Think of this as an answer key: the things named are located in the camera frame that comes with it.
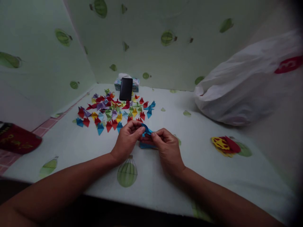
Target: table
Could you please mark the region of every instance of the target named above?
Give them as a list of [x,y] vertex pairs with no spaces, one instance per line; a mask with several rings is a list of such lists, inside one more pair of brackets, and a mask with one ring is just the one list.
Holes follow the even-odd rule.
[[[57,172],[110,152],[118,136],[117,130],[111,129],[107,133],[104,129],[99,136],[92,120],[88,128],[81,128],[72,122],[78,117],[78,106],[86,108],[94,93],[104,95],[104,89],[107,88],[114,91],[112,84],[97,84],[89,96],[80,100],[44,135],[42,144],[35,151],[19,158],[3,177],[34,183],[40,179],[41,167],[55,156],[59,157],[54,171]],[[115,91],[115,95],[118,98],[119,92]],[[137,95],[143,97],[144,101],[149,101],[149,104],[155,100],[155,110],[149,119],[146,116],[144,123],[153,131],[165,127],[181,140],[180,150],[186,166],[287,223],[296,197],[253,141],[237,129],[222,126],[203,116],[196,108],[193,92],[171,93],[165,89],[140,87]],[[190,117],[183,115],[185,110],[191,113]],[[215,150],[210,138],[225,135],[233,136],[246,144],[253,155],[224,157]],[[193,216],[193,201],[165,176],[157,150],[143,150],[135,146],[132,155],[138,170],[137,179],[132,186],[125,188],[119,184],[118,168],[115,168],[97,180],[85,194],[157,211]]]

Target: red container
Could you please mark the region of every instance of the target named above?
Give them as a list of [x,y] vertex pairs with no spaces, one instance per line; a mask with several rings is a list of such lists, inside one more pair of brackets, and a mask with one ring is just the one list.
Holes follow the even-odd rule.
[[0,122],[0,149],[27,154],[36,149],[42,138],[13,123]]

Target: wallpaper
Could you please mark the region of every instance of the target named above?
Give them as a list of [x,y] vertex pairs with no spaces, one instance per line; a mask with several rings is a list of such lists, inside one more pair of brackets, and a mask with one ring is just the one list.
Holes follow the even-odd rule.
[[239,51],[275,0],[65,0],[99,83],[194,90]]
[[96,82],[62,0],[1,0],[0,30],[0,79],[45,113]]

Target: hand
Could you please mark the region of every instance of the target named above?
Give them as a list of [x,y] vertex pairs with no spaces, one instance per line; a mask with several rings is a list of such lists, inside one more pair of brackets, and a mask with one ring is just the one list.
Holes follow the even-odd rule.
[[111,151],[111,155],[119,165],[128,158],[135,147],[136,141],[142,138],[144,131],[145,127],[141,127],[141,122],[134,120],[120,129],[117,142]]
[[185,169],[181,158],[179,142],[177,137],[172,135],[167,129],[162,128],[150,135],[145,134],[144,143],[156,145],[159,149],[161,165],[164,171],[171,176],[180,175]]

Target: forearm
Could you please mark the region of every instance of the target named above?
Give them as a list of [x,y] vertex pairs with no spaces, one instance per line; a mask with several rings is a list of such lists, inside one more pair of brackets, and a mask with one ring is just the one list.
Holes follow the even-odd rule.
[[105,154],[54,173],[20,192],[0,210],[14,210],[34,222],[42,222],[67,206],[94,181],[118,163]]
[[250,201],[186,168],[177,180],[225,226],[283,226]]

